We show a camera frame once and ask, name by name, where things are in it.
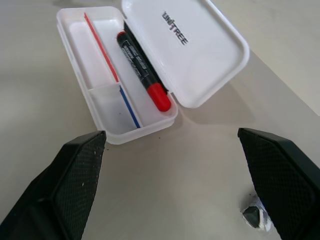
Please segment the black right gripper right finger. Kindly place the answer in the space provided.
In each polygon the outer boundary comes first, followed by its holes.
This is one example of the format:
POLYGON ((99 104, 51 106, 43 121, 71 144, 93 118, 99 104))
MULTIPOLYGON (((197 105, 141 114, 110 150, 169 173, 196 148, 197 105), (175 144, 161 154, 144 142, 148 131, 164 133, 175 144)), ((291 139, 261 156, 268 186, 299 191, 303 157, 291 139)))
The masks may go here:
POLYGON ((254 185, 281 240, 320 240, 320 168, 291 140, 239 128, 254 185))

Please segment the white plastic pencil case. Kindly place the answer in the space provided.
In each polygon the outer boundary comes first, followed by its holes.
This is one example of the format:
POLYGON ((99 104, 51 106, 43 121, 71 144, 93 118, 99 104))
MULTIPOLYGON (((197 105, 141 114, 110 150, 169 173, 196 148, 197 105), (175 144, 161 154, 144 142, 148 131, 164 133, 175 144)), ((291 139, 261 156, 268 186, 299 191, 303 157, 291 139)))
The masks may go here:
POLYGON ((121 0, 121 8, 63 8, 56 19, 94 123, 113 145, 172 126, 179 106, 200 107, 250 57, 246 40, 210 0, 121 0), (168 111, 157 109, 121 50, 122 31, 166 91, 168 111))

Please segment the black marker with red cap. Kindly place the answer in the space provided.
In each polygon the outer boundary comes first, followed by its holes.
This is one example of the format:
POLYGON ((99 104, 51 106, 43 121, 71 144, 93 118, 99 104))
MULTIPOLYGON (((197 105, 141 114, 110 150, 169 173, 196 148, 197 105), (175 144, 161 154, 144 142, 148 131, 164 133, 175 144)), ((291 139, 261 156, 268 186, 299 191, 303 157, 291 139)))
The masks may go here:
POLYGON ((157 109, 160 112, 167 112, 172 106, 171 101, 130 36, 121 31, 116 40, 157 109))

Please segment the small dark table chip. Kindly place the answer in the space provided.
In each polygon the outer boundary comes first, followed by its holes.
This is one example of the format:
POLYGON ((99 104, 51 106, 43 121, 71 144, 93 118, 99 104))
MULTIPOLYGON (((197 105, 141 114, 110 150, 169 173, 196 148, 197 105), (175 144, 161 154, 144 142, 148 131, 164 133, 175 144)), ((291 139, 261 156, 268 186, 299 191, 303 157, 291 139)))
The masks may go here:
POLYGON ((246 223, 255 229, 260 228, 261 223, 261 210, 257 206, 249 206, 247 207, 243 213, 243 218, 246 223))

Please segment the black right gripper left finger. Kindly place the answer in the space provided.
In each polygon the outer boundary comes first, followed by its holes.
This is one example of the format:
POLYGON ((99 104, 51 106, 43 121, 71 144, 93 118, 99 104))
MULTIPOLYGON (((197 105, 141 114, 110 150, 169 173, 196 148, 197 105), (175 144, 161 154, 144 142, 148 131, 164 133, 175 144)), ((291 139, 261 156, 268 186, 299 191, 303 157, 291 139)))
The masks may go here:
POLYGON ((0 240, 82 240, 106 140, 94 131, 65 143, 0 224, 0 240))

